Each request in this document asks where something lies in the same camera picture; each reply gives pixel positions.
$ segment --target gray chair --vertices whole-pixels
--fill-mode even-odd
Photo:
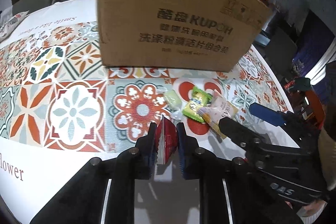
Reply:
[[[13,15],[25,11],[29,11],[28,14],[31,14],[32,12],[50,6],[52,3],[53,0],[19,0],[13,5]]]
[[[266,58],[271,62],[275,71],[287,78],[292,67],[292,60],[296,54],[297,46],[290,37],[280,28],[265,47]]]

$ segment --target white curtain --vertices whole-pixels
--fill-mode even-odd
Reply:
[[[305,77],[310,78],[310,84],[316,85],[326,75],[326,64],[336,60],[336,38],[332,41],[327,51],[317,64],[308,72]]]

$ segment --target tablecloth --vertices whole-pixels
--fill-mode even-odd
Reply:
[[[217,90],[238,108],[234,117],[237,122],[259,133],[269,133],[275,144],[296,146],[282,129],[248,111],[253,102],[273,110],[291,110],[280,84],[253,46],[228,73],[106,68],[100,58],[97,22],[86,21],[96,18],[94,5],[95,0],[71,0],[32,13],[0,45],[0,136],[9,139],[0,141],[1,160],[4,165],[10,162],[12,168],[19,166],[20,171],[25,168],[24,177],[30,176],[22,188],[25,194],[19,194],[23,200],[33,193],[28,187],[48,185],[42,180],[57,176],[54,188],[36,193],[40,200],[32,205],[34,208],[19,209],[8,189],[17,191],[20,178],[8,171],[0,172],[0,177],[8,181],[8,189],[1,187],[0,193],[14,215],[21,214],[19,220],[31,219],[91,156],[114,157],[134,146],[137,138],[147,133],[150,122],[159,123],[162,115],[170,118],[172,110],[159,92],[162,87],[174,89],[184,105],[195,85],[210,93]],[[188,135],[217,156],[244,156],[244,151],[229,138],[218,140],[207,124],[187,117],[181,121]],[[70,159],[67,164],[74,166],[71,170],[63,166],[63,171],[56,159],[65,159],[65,155]],[[33,158],[46,165],[44,172],[28,163]],[[158,180],[163,173],[156,170]]]

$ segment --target table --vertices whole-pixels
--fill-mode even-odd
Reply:
[[[253,46],[229,73],[107,69],[101,64],[95,7],[96,0],[56,3],[29,15],[0,44],[0,194],[19,221],[29,223],[90,158],[116,157],[146,134],[150,122],[159,123],[162,114],[170,118],[162,87],[174,89],[184,105],[194,85],[217,90],[239,109],[236,121],[268,132],[274,144],[298,147],[281,128],[248,111],[253,102],[292,111]],[[229,138],[218,141],[208,125],[186,117],[182,122],[199,146],[226,159],[244,157]],[[152,181],[136,182],[136,223],[198,221],[198,182],[184,181],[178,166],[176,155],[156,167]],[[186,199],[172,202],[182,192]]]

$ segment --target purple curtain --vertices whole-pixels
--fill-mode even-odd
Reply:
[[[304,22],[302,32],[296,42],[298,51],[294,63],[298,60],[304,67],[300,69],[300,76],[305,76],[321,59],[332,41],[333,32],[312,11],[309,11]]]

